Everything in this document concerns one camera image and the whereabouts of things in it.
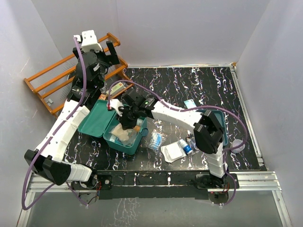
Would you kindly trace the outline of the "beige gauze roll pack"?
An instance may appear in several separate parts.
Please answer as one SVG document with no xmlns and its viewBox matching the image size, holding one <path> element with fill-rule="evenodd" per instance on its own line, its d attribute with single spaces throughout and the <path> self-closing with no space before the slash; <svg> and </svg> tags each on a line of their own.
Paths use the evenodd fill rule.
<svg viewBox="0 0 303 227">
<path fill-rule="evenodd" d="M 120 123 L 110 133 L 119 138 L 124 146 L 133 145 L 137 137 L 137 132 L 134 129 L 124 130 Z"/>
</svg>

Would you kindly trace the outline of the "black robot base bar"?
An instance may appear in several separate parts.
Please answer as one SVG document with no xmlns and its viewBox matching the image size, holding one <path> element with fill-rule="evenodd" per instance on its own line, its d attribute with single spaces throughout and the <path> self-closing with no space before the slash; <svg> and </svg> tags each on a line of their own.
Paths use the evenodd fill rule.
<svg viewBox="0 0 303 227">
<path fill-rule="evenodd" d="M 92 186 L 72 183 L 82 193 L 95 193 L 100 200 L 121 198 L 195 198 L 207 200 L 215 193 L 216 200 L 228 200 L 227 193 L 239 189 L 236 174 L 223 179 L 208 170 L 168 171 L 98 171 Z"/>
</svg>

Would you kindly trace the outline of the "white bottle green label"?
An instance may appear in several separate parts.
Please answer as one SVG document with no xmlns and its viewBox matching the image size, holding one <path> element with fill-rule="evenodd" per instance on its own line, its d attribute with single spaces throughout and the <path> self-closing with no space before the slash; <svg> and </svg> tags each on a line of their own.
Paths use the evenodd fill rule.
<svg viewBox="0 0 303 227">
<path fill-rule="evenodd" d="M 142 124 L 143 124 L 143 122 L 144 122 L 143 119 L 138 118 L 138 119 L 137 119 L 137 122 L 136 122 L 136 125 L 139 126 L 139 127 L 141 127 Z"/>
</svg>

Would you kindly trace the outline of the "blue white swab bag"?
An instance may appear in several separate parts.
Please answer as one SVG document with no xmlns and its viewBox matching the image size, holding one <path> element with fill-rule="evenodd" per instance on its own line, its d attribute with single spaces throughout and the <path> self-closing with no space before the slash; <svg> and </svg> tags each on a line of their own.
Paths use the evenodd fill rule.
<svg viewBox="0 0 303 227">
<path fill-rule="evenodd" d="M 119 145 L 122 145 L 122 142 L 119 138 L 117 138 L 116 136 L 112 135 L 109 139 L 110 142 L 113 142 L 113 143 L 116 143 L 116 144 L 119 144 Z"/>
</svg>

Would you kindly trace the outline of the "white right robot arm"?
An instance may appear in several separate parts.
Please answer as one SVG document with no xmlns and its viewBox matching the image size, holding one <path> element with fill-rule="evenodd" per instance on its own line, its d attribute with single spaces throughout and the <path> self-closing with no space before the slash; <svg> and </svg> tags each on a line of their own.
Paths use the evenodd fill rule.
<svg viewBox="0 0 303 227">
<path fill-rule="evenodd" d="M 124 130 L 134 128 L 139 117 L 167 121 L 190 130 L 197 148 L 206 156 L 210 174 L 204 185 L 222 188 L 227 184 L 228 165 L 223 158 L 225 130 L 208 107 L 204 112 L 183 109 L 157 96 L 145 98 L 133 89 L 122 95 L 122 101 L 112 99 L 110 106 L 117 112 Z"/>
</svg>

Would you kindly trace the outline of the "brown bottle orange label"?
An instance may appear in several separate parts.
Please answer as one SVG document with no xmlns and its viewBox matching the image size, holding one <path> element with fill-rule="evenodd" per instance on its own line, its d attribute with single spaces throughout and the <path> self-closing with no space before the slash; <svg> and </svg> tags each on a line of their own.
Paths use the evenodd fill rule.
<svg viewBox="0 0 303 227">
<path fill-rule="evenodd" d="M 139 132 L 139 131 L 140 131 L 140 127 L 139 127 L 139 126 L 135 126 L 135 127 L 134 127 L 134 130 L 135 130 L 136 132 Z"/>
</svg>

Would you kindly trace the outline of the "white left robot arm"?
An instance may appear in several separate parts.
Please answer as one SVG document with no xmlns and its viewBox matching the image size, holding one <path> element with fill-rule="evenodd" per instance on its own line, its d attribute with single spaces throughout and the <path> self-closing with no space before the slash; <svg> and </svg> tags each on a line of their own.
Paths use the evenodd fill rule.
<svg viewBox="0 0 303 227">
<path fill-rule="evenodd" d="M 35 173 L 55 185 L 81 182 L 88 189 L 97 185 L 98 177 L 91 167 L 64 161 L 64 153 L 101 95 L 109 68 L 120 63 L 113 42 L 107 41 L 106 45 L 109 54 L 97 42 L 80 41 L 73 48 L 78 62 L 72 73 L 71 89 L 46 137 L 34 150 L 25 152 L 24 158 L 29 165 L 27 177 Z"/>
</svg>

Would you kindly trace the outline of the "teal plastic medicine box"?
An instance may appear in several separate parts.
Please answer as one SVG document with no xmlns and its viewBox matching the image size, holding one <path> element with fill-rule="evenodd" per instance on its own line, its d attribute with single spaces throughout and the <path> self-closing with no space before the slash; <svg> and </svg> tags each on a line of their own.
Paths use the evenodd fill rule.
<svg viewBox="0 0 303 227">
<path fill-rule="evenodd" d="M 103 138 L 110 148 L 133 155 L 142 139 L 148 135 L 147 119 L 139 118 L 139 129 L 123 130 L 115 111 L 107 110 L 107 101 L 98 100 L 78 127 L 78 132 L 95 139 Z"/>
</svg>

